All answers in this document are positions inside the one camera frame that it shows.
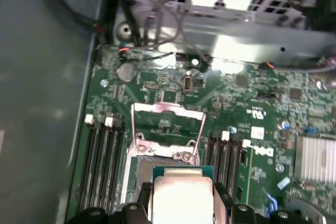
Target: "metal heatsink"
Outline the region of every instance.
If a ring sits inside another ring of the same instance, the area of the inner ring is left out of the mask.
[[[298,137],[294,176],[301,181],[336,184],[336,141]]]

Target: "motherboard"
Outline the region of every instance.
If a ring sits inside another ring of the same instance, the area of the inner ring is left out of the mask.
[[[327,74],[153,50],[96,51],[67,219],[136,201],[154,166],[210,165],[268,216],[291,197],[336,215],[336,91]]]

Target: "black ram slot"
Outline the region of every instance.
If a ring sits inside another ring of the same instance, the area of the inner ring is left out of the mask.
[[[237,189],[237,173],[238,173],[238,163],[241,149],[241,141],[231,142],[232,147],[230,150],[230,164],[227,180],[227,191],[231,195],[232,199],[236,198]]]
[[[229,171],[230,145],[227,142],[218,141],[214,160],[214,180],[216,183],[227,184]]]
[[[87,140],[87,147],[85,152],[85,158],[84,158],[84,166],[83,166],[83,172],[82,172],[82,178],[79,186],[79,199],[77,204],[77,213],[80,213],[84,210],[84,204],[85,204],[85,197],[86,197],[86,190],[87,190],[87,184],[90,176],[90,164],[92,159],[92,152],[93,152],[93,146],[94,146],[94,139],[96,137],[96,129],[90,128],[88,140]]]
[[[118,185],[118,175],[119,175],[119,166],[121,161],[121,152],[124,138],[124,126],[121,129],[117,130],[116,143],[114,148],[114,155],[112,156],[112,176],[109,184],[109,199],[107,212],[112,214],[114,209],[114,201],[116,199],[116,188]]]
[[[212,156],[214,154],[214,148],[215,144],[212,142],[208,142],[208,146],[206,149],[206,154],[205,154],[205,165],[212,165]]]
[[[214,158],[214,181],[219,182],[219,174],[221,171],[221,159],[223,154],[223,143],[218,141],[216,144],[215,158]]]
[[[221,182],[224,186],[227,185],[227,181],[229,180],[229,169],[230,169],[230,152],[231,145],[230,142],[224,142],[222,149],[222,159],[220,160],[220,174],[218,182]]]
[[[105,208],[106,203],[105,203],[105,195],[107,192],[108,188],[108,179],[109,179],[109,172],[110,172],[110,163],[112,159],[112,154],[113,154],[113,142],[114,142],[114,135],[116,133],[115,128],[113,128],[112,131],[108,132],[107,135],[107,145],[106,145],[106,152],[105,152],[105,159],[103,162],[103,168],[102,168],[102,176],[101,176],[101,183],[100,183],[100,188],[99,188],[99,207],[100,208]]]
[[[97,139],[96,139],[96,145],[97,148],[95,149],[95,153],[93,155],[94,162],[92,163],[92,175],[91,175],[91,184],[90,184],[90,190],[89,190],[89,207],[98,207],[97,205],[97,186],[100,181],[100,165],[102,163],[102,154],[103,154],[103,147],[104,147],[104,140],[105,140],[105,129],[101,128],[99,130]]]

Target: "orange wire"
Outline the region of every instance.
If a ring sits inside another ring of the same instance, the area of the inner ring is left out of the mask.
[[[119,49],[119,52],[124,52],[124,51],[128,51],[128,50],[129,50],[128,47],[123,47],[123,48],[120,48],[120,49]]]
[[[271,62],[267,62],[267,66],[269,66],[270,68],[274,68]]]

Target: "blue clip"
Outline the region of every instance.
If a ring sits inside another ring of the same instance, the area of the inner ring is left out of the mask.
[[[265,215],[267,218],[269,218],[272,212],[278,210],[278,202],[268,192],[266,192],[264,188],[262,190],[264,191],[264,193],[266,194],[267,198],[270,201],[269,205],[265,209]]]

